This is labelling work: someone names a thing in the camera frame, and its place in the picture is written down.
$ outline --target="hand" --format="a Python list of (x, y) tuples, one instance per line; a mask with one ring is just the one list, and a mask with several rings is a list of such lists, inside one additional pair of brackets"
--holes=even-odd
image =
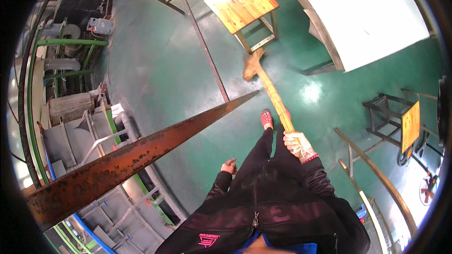
[(233, 163), (235, 160), (237, 160), (236, 158), (230, 159), (228, 160), (226, 163), (224, 163), (222, 165), (222, 172), (228, 172), (231, 175), (234, 175), (237, 173), (237, 166)]
[(304, 161), (308, 159), (309, 157), (315, 155), (315, 151), (312, 149), (311, 144), (309, 143), (308, 139), (305, 137), (304, 133), (286, 133), (284, 132), (284, 145), (287, 147), (287, 149), (292, 153), (295, 154), (297, 152), (300, 152), (300, 161)]

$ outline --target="wooden stool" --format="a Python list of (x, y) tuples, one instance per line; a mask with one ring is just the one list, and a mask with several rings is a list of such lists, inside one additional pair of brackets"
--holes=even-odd
[[(409, 106), (409, 109), (405, 110), (404, 113), (398, 113), (391, 111), (389, 109), (389, 100), (398, 102), (400, 104)], [(370, 114), (370, 122), (371, 127), (366, 130), (378, 136), (379, 138), (388, 141), (395, 146), (399, 147), (399, 154), (397, 156), (397, 164), (399, 166), (405, 165), (410, 159), (413, 153), (413, 145), (416, 139), (419, 137), (420, 130), (420, 111), (419, 111), (419, 101), (416, 103), (407, 101), (404, 99), (400, 99), (391, 95), (379, 94), (377, 98), (369, 101), (363, 102), (363, 106), (369, 109)], [(379, 111), (385, 115), (382, 117), (383, 124), (375, 127), (375, 115), (373, 110)], [(400, 123), (394, 122), (391, 120), (391, 117), (395, 117), (400, 119)], [(382, 129), (387, 124), (391, 124), (397, 129), (390, 133), (389, 135), (385, 135), (380, 133), (379, 130)], [(401, 130), (400, 141), (392, 138), (399, 130)]]
[[(204, 0), (207, 6), (218, 16), (226, 28), (233, 34), (251, 54), (257, 48), (271, 41), (278, 40), (278, 26), (275, 9), (279, 7), (275, 0)], [(263, 15), (270, 13), (270, 25)], [(273, 33), (263, 41), (251, 47), (245, 40), (241, 29), (260, 19)]]

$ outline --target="foot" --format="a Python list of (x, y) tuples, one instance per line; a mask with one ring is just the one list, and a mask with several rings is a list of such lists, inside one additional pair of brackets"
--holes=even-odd
[(262, 110), (262, 112), (260, 113), (260, 121), (262, 122), (264, 130), (268, 129), (269, 127), (273, 129), (273, 119), (272, 115), (270, 114), (270, 110)]

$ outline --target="blue hose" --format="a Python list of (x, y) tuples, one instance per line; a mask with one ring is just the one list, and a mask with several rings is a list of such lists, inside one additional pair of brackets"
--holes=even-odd
[[(53, 172), (53, 167), (50, 164), (50, 160), (47, 157), (47, 163), (49, 166), (49, 171), (50, 171), (50, 175), (52, 176), (52, 179), (55, 180), (55, 173)], [(113, 249), (111, 249), (108, 245), (106, 245), (102, 240), (100, 240), (100, 238), (93, 233), (93, 231), (86, 225), (86, 223), (83, 221), (82, 218), (80, 218), (79, 214), (74, 213), (72, 214), (72, 216), (74, 217), (74, 219), (77, 221), (77, 223), (79, 223), (79, 225), (82, 227), (82, 229), (84, 231), (86, 231), (95, 242), (97, 242), (97, 244), (99, 244), (99, 246), (108, 254), (117, 254), (115, 251), (113, 251)]]

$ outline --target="straw broom head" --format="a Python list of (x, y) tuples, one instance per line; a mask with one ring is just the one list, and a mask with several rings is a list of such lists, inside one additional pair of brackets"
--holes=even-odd
[(261, 48), (257, 48), (249, 57), (245, 60), (245, 69), (243, 70), (243, 79), (247, 82), (251, 80), (251, 78), (257, 74), (258, 70), (262, 68), (260, 65), (260, 58), (264, 54), (265, 50)]

